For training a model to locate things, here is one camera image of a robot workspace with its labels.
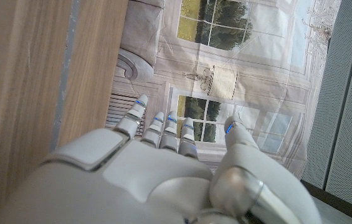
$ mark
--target grass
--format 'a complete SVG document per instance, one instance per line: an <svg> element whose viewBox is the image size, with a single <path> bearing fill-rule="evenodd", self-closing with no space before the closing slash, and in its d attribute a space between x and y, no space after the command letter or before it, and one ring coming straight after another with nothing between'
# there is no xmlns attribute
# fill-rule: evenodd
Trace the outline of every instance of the grass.
<svg viewBox="0 0 352 224"><path fill-rule="evenodd" d="M183 121L177 120L177 138L181 138L182 127L183 127Z"/></svg>
<svg viewBox="0 0 352 224"><path fill-rule="evenodd" d="M198 19L201 0L183 0L181 5L181 15Z"/></svg>
<svg viewBox="0 0 352 224"><path fill-rule="evenodd" d="M186 97L178 96L178 104L177 104L177 116L184 117L184 113L186 111Z"/></svg>
<svg viewBox="0 0 352 224"><path fill-rule="evenodd" d="M183 4L181 5L181 15L193 19L198 19L200 5L201 0L183 0ZM195 42L197 25L198 22L194 20L180 17L177 37Z"/></svg>

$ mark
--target wood grain surface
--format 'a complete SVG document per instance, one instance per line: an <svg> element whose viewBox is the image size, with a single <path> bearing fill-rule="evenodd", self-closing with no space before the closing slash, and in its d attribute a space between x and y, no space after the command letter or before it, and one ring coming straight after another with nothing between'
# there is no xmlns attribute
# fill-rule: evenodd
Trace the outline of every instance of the wood grain surface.
<svg viewBox="0 0 352 224"><path fill-rule="evenodd" d="M81 1L58 145L105 126L127 0Z"/></svg>
<svg viewBox="0 0 352 224"><path fill-rule="evenodd" d="M0 0L0 206L48 153L72 0Z"/></svg>

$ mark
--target robotic hand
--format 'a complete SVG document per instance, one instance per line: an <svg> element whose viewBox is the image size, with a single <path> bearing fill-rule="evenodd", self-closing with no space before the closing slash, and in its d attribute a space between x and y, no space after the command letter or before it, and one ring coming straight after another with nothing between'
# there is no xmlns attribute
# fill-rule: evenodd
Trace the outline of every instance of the robotic hand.
<svg viewBox="0 0 352 224"><path fill-rule="evenodd" d="M113 131L94 130L47 156L0 223L321 223L304 186L260 152L239 117L226 122L227 154L212 175L197 160L191 118L178 150L175 112L159 112L133 140L147 104L141 95Z"/></svg>

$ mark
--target blue led light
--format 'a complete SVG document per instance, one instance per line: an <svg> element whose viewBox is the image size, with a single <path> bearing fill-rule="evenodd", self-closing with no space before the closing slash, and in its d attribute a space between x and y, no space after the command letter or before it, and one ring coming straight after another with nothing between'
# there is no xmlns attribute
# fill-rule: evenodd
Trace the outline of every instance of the blue led light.
<svg viewBox="0 0 352 224"><path fill-rule="evenodd" d="M230 124L230 126L227 128L226 134L228 134L228 132L230 131L231 127L232 127L232 124Z"/></svg>
<svg viewBox="0 0 352 224"><path fill-rule="evenodd" d="M187 127L187 128L190 128L190 129L194 129L193 127L191 127L190 125L188 125L188 124L184 124L184 127Z"/></svg>
<svg viewBox="0 0 352 224"><path fill-rule="evenodd" d="M141 101L138 101L138 100L136 100L136 103L138 103L139 105L144 106L144 107L146 106L144 102L141 102Z"/></svg>

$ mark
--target robot finger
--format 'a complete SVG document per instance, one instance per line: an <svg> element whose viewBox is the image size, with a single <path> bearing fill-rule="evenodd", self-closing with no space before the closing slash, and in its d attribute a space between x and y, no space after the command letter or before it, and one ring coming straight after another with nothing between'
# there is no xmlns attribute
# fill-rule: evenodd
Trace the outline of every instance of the robot finger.
<svg viewBox="0 0 352 224"><path fill-rule="evenodd" d="M181 140L178 154L198 159L198 154L194 139L194 126L191 118L186 118L181 128Z"/></svg>
<svg viewBox="0 0 352 224"><path fill-rule="evenodd" d="M148 97L141 95L131 106L130 110L121 118L119 123L113 129L128 136L130 139L136 134L140 119L144 115L146 105L148 104Z"/></svg>
<svg viewBox="0 0 352 224"><path fill-rule="evenodd" d="M164 124L163 136L159 144L160 149L168 149L177 152L177 114L170 111Z"/></svg>
<svg viewBox="0 0 352 224"><path fill-rule="evenodd" d="M145 130L143 137L141 138L142 143L145 143L155 148L158 147L163 125L163 117L164 114L162 112L158 112L155 115L150 126Z"/></svg>
<svg viewBox="0 0 352 224"><path fill-rule="evenodd" d="M259 149L239 116L233 115L227 118L226 123L224 124L224 131L226 132L227 148L230 148L234 144L245 144Z"/></svg>

